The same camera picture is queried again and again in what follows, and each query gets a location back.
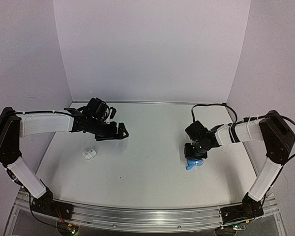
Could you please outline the blue water faucet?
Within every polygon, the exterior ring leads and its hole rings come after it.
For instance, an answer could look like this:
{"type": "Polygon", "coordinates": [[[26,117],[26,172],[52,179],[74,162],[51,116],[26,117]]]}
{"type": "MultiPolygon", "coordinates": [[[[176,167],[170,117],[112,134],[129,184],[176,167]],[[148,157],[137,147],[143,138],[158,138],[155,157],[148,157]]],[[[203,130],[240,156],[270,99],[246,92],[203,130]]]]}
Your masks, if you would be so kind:
{"type": "Polygon", "coordinates": [[[203,160],[202,159],[187,159],[187,165],[186,165],[186,170],[190,171],[196,166],[202,166],[203,165],[203,160]]]}

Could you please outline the white plastic pipe fitting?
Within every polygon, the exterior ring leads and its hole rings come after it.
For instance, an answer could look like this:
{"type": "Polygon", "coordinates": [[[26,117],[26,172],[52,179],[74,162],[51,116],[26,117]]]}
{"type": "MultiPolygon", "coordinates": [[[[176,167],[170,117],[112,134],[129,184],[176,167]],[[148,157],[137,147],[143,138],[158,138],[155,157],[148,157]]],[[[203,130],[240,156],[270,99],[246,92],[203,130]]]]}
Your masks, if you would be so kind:
{"type": "Polygon", "coordinates": [[[82,156],[85,160],[91,160],[97,156],[97,152],[91,148],[91,149],[83,151],[82,156]]]}

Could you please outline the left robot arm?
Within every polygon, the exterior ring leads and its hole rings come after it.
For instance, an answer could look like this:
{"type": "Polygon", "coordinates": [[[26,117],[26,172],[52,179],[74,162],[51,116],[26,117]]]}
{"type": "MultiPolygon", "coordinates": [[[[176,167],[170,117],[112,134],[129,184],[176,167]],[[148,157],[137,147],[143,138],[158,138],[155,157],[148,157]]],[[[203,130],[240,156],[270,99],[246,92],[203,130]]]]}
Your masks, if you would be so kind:
{"type": "Polygon", "coordinates": [[[3,109],[0,115],[0,163],[10,178],[33,198],[30,202],[32,211],[70,219],[73,205],[54,200],[52,191],[22,157],[20,138],[41,133],[83,132],[93,134],[98,142],[123,140],[129,133],[124,123],[113,121],[116,112],[99,98],[92,98],[78,109],[66,108],[64,111],[3,109]]]}

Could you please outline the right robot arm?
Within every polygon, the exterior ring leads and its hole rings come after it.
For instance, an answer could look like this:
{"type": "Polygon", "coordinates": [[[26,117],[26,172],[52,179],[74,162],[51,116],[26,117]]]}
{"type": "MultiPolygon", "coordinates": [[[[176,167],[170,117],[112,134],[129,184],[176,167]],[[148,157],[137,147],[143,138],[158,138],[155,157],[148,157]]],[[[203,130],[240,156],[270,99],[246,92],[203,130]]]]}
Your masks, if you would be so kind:
{"type": "Polygon", "coordinates": [[[237,123],[217,125],[212,129],[207,129],[196,120],[185,129],[185,133],[190,139],[184,145],[187,170],[201,166],[213,148],[251,141],[264,143],[265,162],[241,204],[220,209],[223,223],[262,216],[266,194],[288,162],[295,144],[295,134],[286,123],[286,118],[276,110],[271,110],[264,116],[249,117],[237,123]]]}

